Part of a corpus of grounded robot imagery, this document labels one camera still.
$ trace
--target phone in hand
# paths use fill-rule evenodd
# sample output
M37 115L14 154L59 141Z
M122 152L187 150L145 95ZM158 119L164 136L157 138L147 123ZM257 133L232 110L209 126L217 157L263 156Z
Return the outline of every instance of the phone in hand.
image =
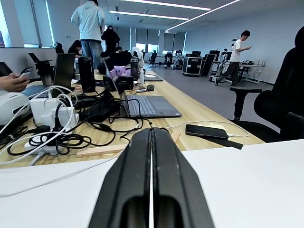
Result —
M223 129L213 127L202 127L191 124L186 125L186 134L198 137L209 137L225 140L229 138L226 131L224 131Z
M29 76L30 73L33 71L34 68L32 67L27 67L24 70L21 71L20 76L19 77L24 77L24 76Z

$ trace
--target man in light blue hoodie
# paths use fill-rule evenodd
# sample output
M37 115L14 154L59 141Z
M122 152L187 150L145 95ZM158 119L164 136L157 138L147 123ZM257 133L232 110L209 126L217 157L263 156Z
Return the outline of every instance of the man in light blue hoodie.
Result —
M97 69L101 63L101 31L105 22L103 10L97 0L89 0L79 6L72 15L71 22L79 27L81 49L84 57L91 57Z

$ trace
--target ceiling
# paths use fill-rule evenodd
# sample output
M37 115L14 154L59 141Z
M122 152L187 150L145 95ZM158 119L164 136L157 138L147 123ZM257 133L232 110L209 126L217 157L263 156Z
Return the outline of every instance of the ceiling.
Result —
M232 2L233 0L153 0L158 2L191 5L198 7L206 7L215 9L222 5ZM265 10L272 10L280 8L285 5L302 3L303 0L241 0L235 4L229 5L225 8L219 9L215 12L207 14L201 18L190 21L182 26L175 28L172 31L190 31L195 28L201 28L213 23L225 21L228 19L242 17L247 14L262 12ZM153 15L181 17L181 18L194 18L207 11L197 9L185 9L169 6L151 5L144 3L135 3L121 0L98 0L99 6L103 8L106 16L106 24L113 26L128 26L146 29L160 29L166 30L175 25L178 25L183 20L175 19L161 19L132 15L121 15L109 13L110 10L132 13L148 13Z

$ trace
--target hand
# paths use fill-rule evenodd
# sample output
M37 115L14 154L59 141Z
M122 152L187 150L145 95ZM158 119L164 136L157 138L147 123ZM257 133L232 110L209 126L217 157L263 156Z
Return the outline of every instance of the hand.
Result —
M10 73L9 74L9 77L11 77L11 78L17 78L19 76L20 76L20 74L17 74L17 73Z
M18 74L0 77L0 88L7 92L21 92L27 87L27 77L18 77Z

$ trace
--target jeans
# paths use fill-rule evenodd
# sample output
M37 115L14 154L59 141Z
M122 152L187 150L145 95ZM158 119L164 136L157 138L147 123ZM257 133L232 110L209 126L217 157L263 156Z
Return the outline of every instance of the jeans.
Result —
M227 71L221 75L220 80L222 81L227 76L231 75L232 86L236 86L238 84L238 66L239 62L231 62Z
M98 41L92 40L82 40L81 41L81 50L83 57L91 57L94 64L94 69L98 68L98 65L102 63L102 59L100 54L103 49L101 47L101 43Z

